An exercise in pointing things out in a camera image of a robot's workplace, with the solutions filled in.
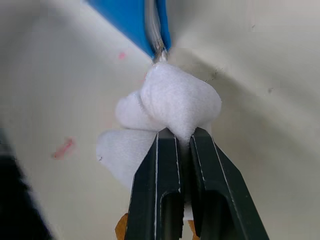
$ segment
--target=fluffy white material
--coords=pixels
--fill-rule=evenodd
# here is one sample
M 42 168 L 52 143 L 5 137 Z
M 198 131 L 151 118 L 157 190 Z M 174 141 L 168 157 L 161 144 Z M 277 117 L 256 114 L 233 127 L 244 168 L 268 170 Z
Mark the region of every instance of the fluffy white material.
M 211 133 L 211 122 L 220 110 L 221 99 L 212 86 L 178 67 L 158 63 L 149 70 L 140 90 L 118 102 L 115 116 L 127 129 L 101 134 L 96 158 L 131 189 L 158 131 L 169 128 L 186 152 L 195 129 L 202 127 Z M 190 206 L 184 219 L 192 219 Z

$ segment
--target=blue object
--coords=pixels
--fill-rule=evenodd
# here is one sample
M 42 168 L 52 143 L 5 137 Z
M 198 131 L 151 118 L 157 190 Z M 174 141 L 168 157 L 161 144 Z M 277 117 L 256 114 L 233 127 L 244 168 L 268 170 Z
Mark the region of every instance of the blue object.
M 166 0 L 155 0 L 160 19 L 160 32 L 167 50 L 171 47 Z M 126 35 L 150 57 L 155 53 L 145 32 L 145 0 L 88 0 L 103 17 Z

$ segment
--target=beige surface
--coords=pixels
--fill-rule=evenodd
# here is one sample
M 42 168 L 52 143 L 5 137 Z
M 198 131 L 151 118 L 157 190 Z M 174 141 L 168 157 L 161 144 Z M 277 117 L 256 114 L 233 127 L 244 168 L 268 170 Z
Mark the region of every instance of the beige surface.
M 115 239 L 130 193 L 95 160 L 95 143 L 119 127 L 115 104 L 151 61 L 82 1 L 29 3 L 0 5 L 1 124 L 56 238 Z M 214 139 L 275 240 L 320 238 L 317 5 L 168 2 L 170 62 L 220 94 Z M 53 159 L 67 137 L 75 148 Z

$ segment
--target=white fabric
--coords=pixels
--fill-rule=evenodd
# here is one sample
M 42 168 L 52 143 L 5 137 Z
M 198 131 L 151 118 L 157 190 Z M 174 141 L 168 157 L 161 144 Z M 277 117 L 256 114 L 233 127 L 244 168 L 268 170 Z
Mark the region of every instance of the white fabric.
M 195 129 L 202 127 L 211 133 L 211 122 L 220 110 L 221 99 L 212 86 L 178 67 L 158 63 L 149 70 L 140 90 L 118 102 L 115 116 L 127 129 L 101 134 L 96 158 L 131 189 L 158 131 L 169 128 L 186 152 Z M 186 211 L 185 219 L 192 219 L 189 206 Z

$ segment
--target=cloth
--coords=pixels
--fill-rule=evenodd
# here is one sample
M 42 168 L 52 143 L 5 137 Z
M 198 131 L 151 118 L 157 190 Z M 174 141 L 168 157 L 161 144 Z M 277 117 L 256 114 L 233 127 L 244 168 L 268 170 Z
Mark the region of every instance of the cloth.
M 155 64 L 142 88 L 118 102 L 115 116 L 126 129 L 102 133 L 96 158 L 131 189 L 158 131 L 168 128 L 178 138 L 182 154 L 187 153 L 197 127 L 211 133 L 211 122 L 219 115 L 221 104 L 215 89 L 206 82 L 166 62 Z M 190 220 L 188 208 L 184 218 Z

